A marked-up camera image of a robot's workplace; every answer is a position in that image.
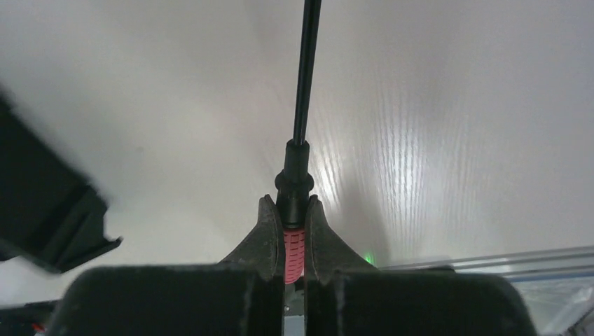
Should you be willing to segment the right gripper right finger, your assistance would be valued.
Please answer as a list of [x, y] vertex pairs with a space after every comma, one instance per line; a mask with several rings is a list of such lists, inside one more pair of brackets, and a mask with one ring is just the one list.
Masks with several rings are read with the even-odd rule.
[[305, 217], [307, 335], [535, 335], [518, 291], [449, 267], [380, 270], [329, 226], [318, 197]]

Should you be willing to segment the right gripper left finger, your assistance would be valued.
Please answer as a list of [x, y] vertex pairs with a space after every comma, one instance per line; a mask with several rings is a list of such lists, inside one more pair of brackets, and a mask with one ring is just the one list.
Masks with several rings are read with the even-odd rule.
[[96, 267], [68, 287], [48, 335], [282, 335], [284, 242], [270, 196], [249, 234], [208, 265]]

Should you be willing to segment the red handled screwdriver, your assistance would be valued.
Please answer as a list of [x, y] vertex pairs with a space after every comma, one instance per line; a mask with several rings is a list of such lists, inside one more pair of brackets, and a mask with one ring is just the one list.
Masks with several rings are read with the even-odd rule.
[[305, 264], [305, 217], [314, 180], [309, 174], [310, 145], [305, 139], [315, 67], [321, 0], [304, 2], [293, 136], [285, 147], [283, 170], [275, 178], [285, 248], [284, 282], [296, 282]]

